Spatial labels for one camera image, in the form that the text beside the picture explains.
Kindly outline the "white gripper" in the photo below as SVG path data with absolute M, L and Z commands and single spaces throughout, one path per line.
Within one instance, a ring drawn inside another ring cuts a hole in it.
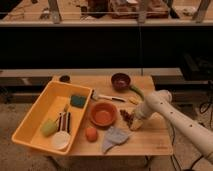
M 144 105 L 143 104 L 137 105 L 132 110 L 131 116 L 132 116 L 132 123 L 130 125 L 130 130 L 136 131 L 142 126 L 143 121 L 145 120 Z

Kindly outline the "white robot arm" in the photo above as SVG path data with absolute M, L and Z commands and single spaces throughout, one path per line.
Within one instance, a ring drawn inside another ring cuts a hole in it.
M 172 95 L 168 90 L 153 91 L 144 97 L 132 111 L 132 131 L 142 127 L 155 112 L 177 128 L 200 153 L 213 164 L 213 132 L 195 122 L 171 105 Z

